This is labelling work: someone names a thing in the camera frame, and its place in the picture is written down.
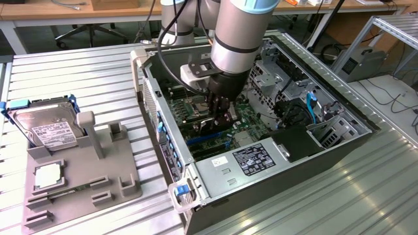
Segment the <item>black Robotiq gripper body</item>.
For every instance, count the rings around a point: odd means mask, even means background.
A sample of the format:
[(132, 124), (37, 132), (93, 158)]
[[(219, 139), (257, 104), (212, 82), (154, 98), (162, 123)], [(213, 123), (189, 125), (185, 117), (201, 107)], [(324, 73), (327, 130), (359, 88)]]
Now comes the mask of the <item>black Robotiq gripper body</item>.
[(249, 70), (240, 73), (221, 72), (209, 76), (208, 91), (217, 97), (235, 101), (245, 85)]

